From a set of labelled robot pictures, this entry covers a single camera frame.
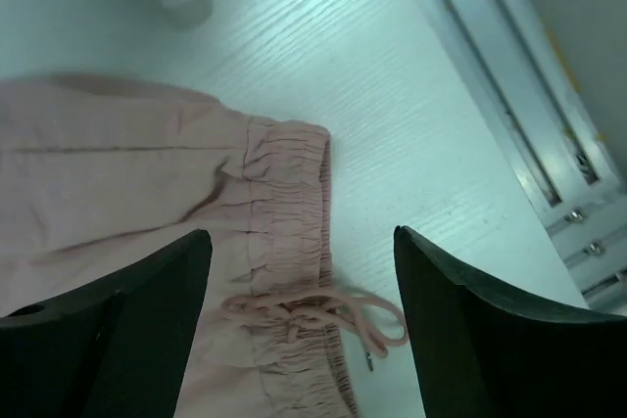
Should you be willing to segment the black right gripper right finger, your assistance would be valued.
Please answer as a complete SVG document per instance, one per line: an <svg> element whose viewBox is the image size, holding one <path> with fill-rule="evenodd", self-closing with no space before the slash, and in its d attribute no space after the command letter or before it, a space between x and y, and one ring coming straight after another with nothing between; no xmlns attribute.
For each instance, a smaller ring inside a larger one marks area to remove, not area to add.
<svg viewBox="0 0 627 418"><path fill-rule="evenodd" d="M394 259L429 417L622 417L626 320L521 290L399 226Z"/></svg>

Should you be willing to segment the pink trousers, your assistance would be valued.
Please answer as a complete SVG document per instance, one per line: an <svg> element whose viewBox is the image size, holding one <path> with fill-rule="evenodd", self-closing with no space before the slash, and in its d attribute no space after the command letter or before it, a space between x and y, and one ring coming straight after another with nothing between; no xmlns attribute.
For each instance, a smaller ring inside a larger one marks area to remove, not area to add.
<svg viewBox="0 0 627 418"><path fill-rule="evenodd" d="M1 310L201 229L213 255L179 417L354 417L340 333L396 340L332 289L330 136L193 90L50 75L1 84Z"/></svg>

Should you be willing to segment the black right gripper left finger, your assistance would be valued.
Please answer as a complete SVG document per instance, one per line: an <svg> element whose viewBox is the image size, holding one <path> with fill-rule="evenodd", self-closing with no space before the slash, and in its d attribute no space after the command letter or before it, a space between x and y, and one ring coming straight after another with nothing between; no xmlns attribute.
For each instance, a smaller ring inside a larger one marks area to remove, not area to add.
<svg viewBox="0 0 627 418"><path fill-rule="evenodd" d="M4 417L171 417L211 266L194 230L1 319Z"/></svg>

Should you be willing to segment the aluminium rail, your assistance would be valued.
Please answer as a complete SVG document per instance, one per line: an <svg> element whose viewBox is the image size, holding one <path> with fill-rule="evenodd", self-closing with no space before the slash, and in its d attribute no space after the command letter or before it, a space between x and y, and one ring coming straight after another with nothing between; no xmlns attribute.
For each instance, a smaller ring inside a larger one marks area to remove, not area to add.
<svg viewBox="0 0 627 418"><path fill-rule="evenodd" d="M420 0L592 309L626 311L626 183L530 0Z"/></svg>

